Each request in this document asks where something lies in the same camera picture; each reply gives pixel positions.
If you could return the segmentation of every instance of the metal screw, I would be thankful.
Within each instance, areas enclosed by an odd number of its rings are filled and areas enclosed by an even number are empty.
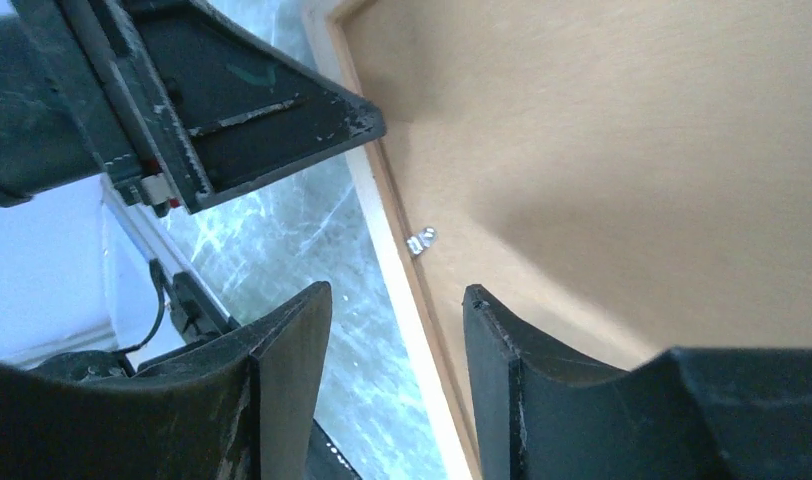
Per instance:
[[[430,245],[435,243],[437,238],[438,232],[436,232],[432,227],[427,227],[421,230],[420,233],[409,237],[406,240],[406,245],[409,246],[409,250],[412,252],[412,255],[417,257],[423,253],[424,250],[428,249]]]

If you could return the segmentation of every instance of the marble floor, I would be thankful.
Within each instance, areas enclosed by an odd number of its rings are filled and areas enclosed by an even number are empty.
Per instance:
[[[212,4],[314,66],[298,1]],[[242,323],[329,281],[332,334],[315,417],[366,479],[445,478],[343,157],[194,216],[173,211],[163,224]]]

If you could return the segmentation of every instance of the black cable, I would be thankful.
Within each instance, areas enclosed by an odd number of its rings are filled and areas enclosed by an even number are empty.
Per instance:
[[[150,260],[150,278],[153,279],[153,286],[156,287],[156,296],[159,298],[159,311],[156,313],[156,320],[153,322],[153,328],[150,329],[150,333],[148,333],[144,340],[141,340],[140,343],[132,345],[131,347],[115,350],[112,353],[125,355],[127,353],[141,350],[144,345],[147,345],[147,342],[153,339],[156,332],[159,331],[159,326],[162,324],[162,318],[165,316],[165,277],[164,272],[162,272],[162,266],[158,260]]]

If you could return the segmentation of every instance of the wooden frame edge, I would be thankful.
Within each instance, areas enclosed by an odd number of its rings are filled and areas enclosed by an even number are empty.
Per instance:
[[[359,94],[358,75],[341,23],[369,1],[305,0],[303,7],[303,23],[318,71]],[[371,142],[345,156],[448,477],[481,478],[477,441],[449,354],[406,247],[411,234],[382,147]]]

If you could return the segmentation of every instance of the wooden tray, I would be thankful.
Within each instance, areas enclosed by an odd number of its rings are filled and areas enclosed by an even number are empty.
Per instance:
[[[348,162],[451,478],[479,476],[468,284],[623,368],[674,344],[812,346],[812,3],[305,13],[321,72],[386,116]]]

